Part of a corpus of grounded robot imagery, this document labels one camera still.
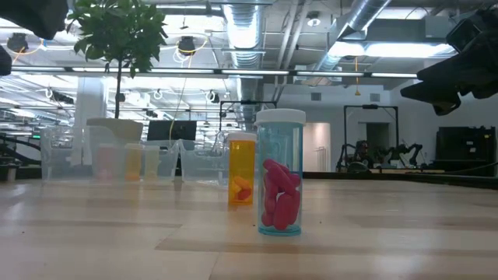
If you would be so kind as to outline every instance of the white wall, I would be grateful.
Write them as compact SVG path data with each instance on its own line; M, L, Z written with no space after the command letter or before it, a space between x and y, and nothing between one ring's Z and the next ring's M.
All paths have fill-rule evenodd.
M274 85L264 85L265 100L271 100L274 92ZM359 86L360 96L356 96L356 87L350 86L302 86L287 85L280 97L279 107L316 107L329 108L343 105L364 105L370 104L370 94L379 93L381 101L377 105L390 105L390 92L384 90L383 86ZM321 93L321 101L311 101L310 93Z
M265 84L265 100L271 100L274 86ZM279 108L293 108L303 110L307 114L307 122L329 123L330 124L330 167L335 171L335 165L341 154L341 147L344 144L344 105L364 105L371 104L370 93L379 93L381 101L377 105L390 105L391 92L384 90L383 86L360 86L360 96L355 95L356 87L350 86L345 89L343 86L301 86L287 85L279 101ZM311 101L310 93L321 93L321 101ZM360 123L381 122L389 123L391 144L395 143L394 120L384 110L362 110L348 109L348 143L356 144L357 140L362 140L359 135L358 125Z
M423 145L427 160L436 153L436 133L439 127L498 127L498 95L477 100L467 95L461 98L461 106L446 116L438 117L428 103L410 100L400 94L400 89L413 84L407 82L391 91L393 105L399 106L400 139L409 145Z
M344 144L344 118L342 107L330 107L328 109L317 109L314 107L286 107L303 110L306 112L307 122L310 123L329 123L330 124L330 163L331 171L335 171L335 165L341 154L341 147ZM348 143L356 144L358 136L359 123L389 123L394 125L393 119L383 110L348 110ZM395 142L394 129L391 129L391 142Z
M318 166L318 147L326 149L329 161L327 172L331 170L330 162L330 123L306 123L303 129L303 170L308 172L320 171Z

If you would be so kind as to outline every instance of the white bottle cap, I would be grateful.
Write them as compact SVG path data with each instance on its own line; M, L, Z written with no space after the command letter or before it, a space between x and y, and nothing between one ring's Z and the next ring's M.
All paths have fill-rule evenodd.
M256 142L257 135L247 132L232 132L226 136L226 139L230 141L253 141Z
M302 110L294 109L268 109L259 111L256 114L255 125L269 122L287 122L305 125L306 113Z

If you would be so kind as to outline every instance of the lamp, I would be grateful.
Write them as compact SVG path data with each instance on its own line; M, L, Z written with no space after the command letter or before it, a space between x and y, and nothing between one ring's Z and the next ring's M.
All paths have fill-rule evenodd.
M315 26L319 26L320 25L320 20L319 20L319 17L320 16L320 12L318 11L313 11L313 12L309 12L306 16L306 18L308 19L308 26L311 26L311 27L315 27Z

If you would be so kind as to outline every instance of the clear plastic container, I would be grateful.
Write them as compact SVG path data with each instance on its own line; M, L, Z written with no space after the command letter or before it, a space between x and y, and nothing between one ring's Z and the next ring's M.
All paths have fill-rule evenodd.
M220 185L226 173L228 153L223 147L205 142L181 140L181 176L183 181Z
M155 171L155 177L158 180L174 180L180 141L147 141L143 145L145 145L144 150L146 151L143 167L144 178L154 180Z
M143 146L140 144L130 143L126 144L124 149L126 152L126 171L124 178L128 181L140 180Z
M144 169L144 178L146 180L157 180L157 169L159 168L160 147L150 145L144 148L146 152L146 166Z
M258 126L258 231L273 236L301 233L303 126L300 110L263 110Z
M114 145L115 142L112 132L103 127L42 129L40 133L42 179L93 180L102 175L99 169L104 164L98 164L99 159L103 160L103 157L98 156L100 146Z
M96 177L99 180L114 180L117 179L115 173L114 159L118 153L118 149L114 144L102 143L99 144L98 153L96 154Z
M115 138L101 126L45 128L40 136L42 178L49 181L112 184L148 179L147 174L149 179L172 180L180 151L176 141L153 141L144 145L155 148L142 153L139 143Z

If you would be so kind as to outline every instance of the pink earplug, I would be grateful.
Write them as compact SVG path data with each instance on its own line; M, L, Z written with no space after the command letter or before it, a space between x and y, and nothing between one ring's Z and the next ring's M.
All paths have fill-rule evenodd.
M273 214L273 226L277 230L284 230L289 225L289 212L293 208L293 197L288 194L282 194L275 207Z
M265 191L268 198L276 198L279 193L279 187L270 180L268 174L265 174Z
M299 206L301 204L301 193L296 191L293 196L293 207L290 209L289 213L289 224L293 225L297 220L297 214L299 214Z
M237 194L237 198L239 200L245 200L246 198L249 198L251 194L252 194L251 190L242 190L239 191L239 193Z
M280 166L272 165L268 172L266 173L268 178L279 187L281 187L286 194L290 194L291 196L296 193L296 187L294 187L294 183L289 179L287 174L282 171Z
M287 168L287 166L284 166L283 164L280 164L273 159L267 159L263 162L263 167L266 170L269 170L273 165L278 165L283 170L283 172L285 172L286 174L290 174L289 168Z
M265 198L265 210L267 213L273 213L275 212L275 207L276 207L276 199L275 198Z
M273 226L273 217L271 214L268 214L267 212L263 213L261 215L261 223L264 226Z

